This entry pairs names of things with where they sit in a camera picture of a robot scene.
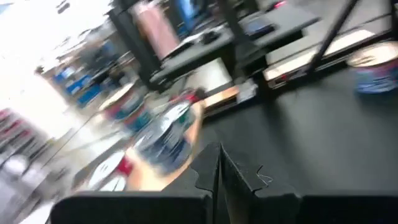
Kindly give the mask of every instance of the black 3d printer frame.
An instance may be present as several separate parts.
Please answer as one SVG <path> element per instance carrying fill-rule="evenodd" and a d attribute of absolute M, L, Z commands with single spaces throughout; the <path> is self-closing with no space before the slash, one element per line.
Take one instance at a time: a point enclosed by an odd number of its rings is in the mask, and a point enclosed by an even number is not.
<path fill-rule="evenodd" d="M 398 40 L 398 16 L 396 13 L 396 4 L 398 1 L 384 0 L 388 13 L 377 17 L 377 19 L 390 16 L 391 18 L 388 23 L 389 29 L 336 52 L 325 55 L 326 50 L 338 36 L 339 31 L 358 2 L 360 2 L 360 0 L 350 0 L 346 3 L 346 6 L 343 7 L 344 10 L 341 11 L 336 18 L 324 40 L 318 44 L 319 50 L 309 63 L 270 80 L 265 80 L 263 73 L 253 74 L 253 80 L 258 86 L 256 97 L 243 103 L 237 103 L 236 96 L 231 97 L 228 100 L 218 103 L 216 106 L 212 106 L 209 110 L 206 110 L 205 120 L 216 119 L 223 116 L 225 113 L 231 113 L 235 110 L 245 108 L 247 105 L 258 104 L 264 100 L 273 100 L 275 97 L 287 91 L 294 90 L 309 82 L 322 79 L 325 75 L 329 75 L 333 71 L 346 68 L 345 59 L 359 49 L 387 39 Z"/>

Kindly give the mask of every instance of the desk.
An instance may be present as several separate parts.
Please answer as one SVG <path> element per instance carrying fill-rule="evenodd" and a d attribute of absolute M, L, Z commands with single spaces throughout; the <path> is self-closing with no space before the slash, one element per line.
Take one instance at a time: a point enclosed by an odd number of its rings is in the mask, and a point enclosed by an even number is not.
<path fill-rule="evenodd" d="M 291 186 L 302 197 L 391 195 L 398 189 L 397 92 L 359 95 L 354 86 L 354 74 L 341 70 L 204 130 L 223 143 L 251 189 L 263 166 L 273 186 Z"/>
<path fill-rule="evenodd" d="M 302 29 L 318 21 L 313 14 L 290 4 L 284 4 L 263 16 L 277 26 L 275 31 L 254 41 L 267 51 L 276 50 L 302 38 Z M 163 85 L 219 57 L 229 74 L 232 74 L 235 66 L 234 45 L 233 35 L 228 29 L 225 29 L 216 41 L 208 45 L 196 44 L 166 61 L 163 70 L 156 73 L 151 82 Z"/>

